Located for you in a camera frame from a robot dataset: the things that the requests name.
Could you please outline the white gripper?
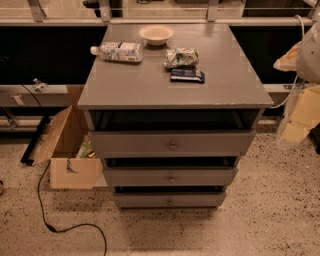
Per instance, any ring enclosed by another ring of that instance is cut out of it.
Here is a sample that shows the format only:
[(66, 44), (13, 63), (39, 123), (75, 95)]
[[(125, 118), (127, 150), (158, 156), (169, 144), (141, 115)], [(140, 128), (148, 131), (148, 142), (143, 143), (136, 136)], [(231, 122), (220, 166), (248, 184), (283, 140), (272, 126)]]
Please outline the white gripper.
[[(273, 67), (284, 72), (296, 71), (299, 47), (300, 43), (296, 43), (286, 54), (275, 61)], [(291, 149), (298, 146), (320, 123), (319, 84), (311, 84), (299, 93), (289, 120), (283, 120), (277, 131), (276, 145), (280, 149)]]

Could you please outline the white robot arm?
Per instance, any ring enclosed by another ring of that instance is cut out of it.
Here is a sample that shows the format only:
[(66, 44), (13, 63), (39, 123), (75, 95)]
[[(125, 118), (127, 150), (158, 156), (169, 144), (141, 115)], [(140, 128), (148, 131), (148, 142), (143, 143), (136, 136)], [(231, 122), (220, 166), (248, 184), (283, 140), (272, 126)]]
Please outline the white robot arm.
[(273, 67), (295, 71), (303, 89), (294, 82), (288, 95), (284, 118), (277, 131), (277, 146), (289, 149), (300, 144), (320, 124), (320, 21), (317, 21)]

